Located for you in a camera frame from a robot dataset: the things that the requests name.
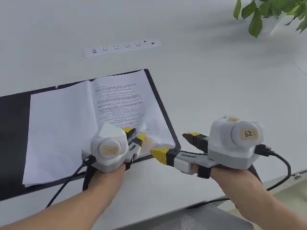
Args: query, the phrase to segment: black folder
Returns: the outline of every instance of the black folder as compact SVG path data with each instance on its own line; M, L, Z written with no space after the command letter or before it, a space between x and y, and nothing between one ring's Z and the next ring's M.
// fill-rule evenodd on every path
M180 143L163 106L159 93L154 85L154 81L149 73L149 70L144 69L144 71L153 90L155 98L160 106L166 124L175 141L175 148L180 149ZM34 185L27 188L23 185L25 157L28 141L30 100L32 94L63 89L77 83L80 82L60 85L57 88L49 87L0 97L0 201L64 183L66 178L47 184ZM152 158L151 155L145 156L136 160L135 163L150 158ZM80 179L82 177L84 177L84 172L78 174L74 179Z

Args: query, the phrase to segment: white paper sheet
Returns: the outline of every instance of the white paper sheet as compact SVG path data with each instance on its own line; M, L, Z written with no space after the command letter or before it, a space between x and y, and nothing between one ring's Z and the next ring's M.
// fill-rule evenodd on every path
M97 131L91 84L31 96L23 184L40 184L73 174L82 144Z
M118 127L135 127L152 139L153 147L175 147L143 70L98 78L92 82L92 89L98 126L108 122Z
M145 72L108 76L31 96L23 184L31 186L72 175L81 150L104 122L135 127L150 147L175 146Z

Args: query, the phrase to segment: sticker label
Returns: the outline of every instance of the sticker label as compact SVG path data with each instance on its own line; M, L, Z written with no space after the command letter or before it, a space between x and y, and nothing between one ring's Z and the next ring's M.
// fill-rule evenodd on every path
M233 116L230 116L227 121L228 122L231 122L231 123L237 123L239 120L239 118L236 118L236 117L233 117Z
M241 129L240 130L241 140L257 140L259 138L258 130L252 129Z
M118 147L115 146L104 146L102 155L117 155L118 153Z

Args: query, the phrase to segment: white table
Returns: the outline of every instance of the white table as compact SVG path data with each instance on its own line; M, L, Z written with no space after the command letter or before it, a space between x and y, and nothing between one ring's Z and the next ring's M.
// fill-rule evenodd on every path
M208 134L214 119L235 115L262 123L265 143L289 160L293 172L303 170L306 35L280 26L256 40L245 22L232 18L234 3L2 1L0 95L147 68L183 149L195 150L182 133ZM84 47L143 38L158 38L162 47L83 59ZM260 158L256 167L265 182L286 174L274 158ZM82 183L69 183L57 201L81 191ZM0 202L0 225L42 210L58 188ZM120 228L222 195L212 180L148 160L126 173L94 229Z

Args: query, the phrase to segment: power outlet strip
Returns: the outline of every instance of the power outlet strip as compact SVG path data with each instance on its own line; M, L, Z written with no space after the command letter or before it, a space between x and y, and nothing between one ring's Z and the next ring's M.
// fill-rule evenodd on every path
M107 46L97 46L92 48L84 48L84 58L117 54L121 52L148 49L154 47L160 47L161 42L157 39L144 39L140 41L125 42L122 44L112 44Z

